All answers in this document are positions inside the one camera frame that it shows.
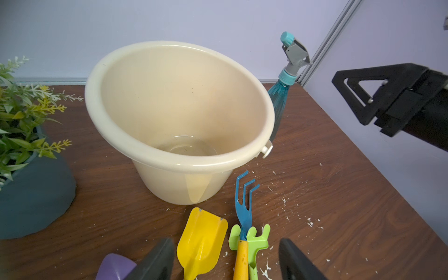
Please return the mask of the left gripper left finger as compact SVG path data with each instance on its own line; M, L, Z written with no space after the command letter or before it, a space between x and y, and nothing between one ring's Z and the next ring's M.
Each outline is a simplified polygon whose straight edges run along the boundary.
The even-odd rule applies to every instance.
M125 280L169 280L174 259L174 242L171 238L164 238L125 277Z

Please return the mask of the yellow plastic scoop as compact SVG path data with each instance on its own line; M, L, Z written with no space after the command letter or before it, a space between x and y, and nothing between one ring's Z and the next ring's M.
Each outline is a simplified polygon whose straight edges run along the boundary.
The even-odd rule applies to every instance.
M198 207L192 209L177 246L185 280L194 280L216 266L227 229L226 219Z

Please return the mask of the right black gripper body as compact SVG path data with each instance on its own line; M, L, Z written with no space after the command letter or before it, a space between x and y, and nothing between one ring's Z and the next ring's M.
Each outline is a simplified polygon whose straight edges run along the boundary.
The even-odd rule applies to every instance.
M374 124L393 137L405 132L448 150L448 76L427 70L418 79L389 81L380 88L386 97Z

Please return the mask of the purple trowel pink handle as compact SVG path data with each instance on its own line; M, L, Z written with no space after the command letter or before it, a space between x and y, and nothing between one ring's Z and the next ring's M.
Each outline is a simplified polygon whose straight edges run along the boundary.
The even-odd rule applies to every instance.
M124 280L136 266L136 262L110 253L103 259L95 280Z

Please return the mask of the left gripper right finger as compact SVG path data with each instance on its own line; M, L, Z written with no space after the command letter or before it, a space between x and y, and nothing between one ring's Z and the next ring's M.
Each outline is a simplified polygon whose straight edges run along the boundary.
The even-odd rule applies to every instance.
M290 239L281 239L279 261L283 280L327 280Z

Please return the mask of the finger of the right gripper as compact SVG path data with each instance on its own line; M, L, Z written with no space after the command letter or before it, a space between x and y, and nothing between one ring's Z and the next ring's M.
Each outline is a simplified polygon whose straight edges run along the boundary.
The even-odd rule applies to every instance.
M342 95L358 121L368 125L380 111L385 111L399 94L413 86L428 70L412 63L376 66L336 72L332 84ZM385 82L374 94L360 85L362 81Z

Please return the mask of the teal spray bottle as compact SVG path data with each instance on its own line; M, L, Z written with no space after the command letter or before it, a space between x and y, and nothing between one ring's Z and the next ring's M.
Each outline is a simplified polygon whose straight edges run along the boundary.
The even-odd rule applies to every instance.
M275 112L274 129L269 139L271 142L274 142L280 127L289 88L297 81L299 70L311 64L307 49L293 34L287 31L283 32L281 42L283 52L287 56L288 65L279 74L277 82L268 90Z

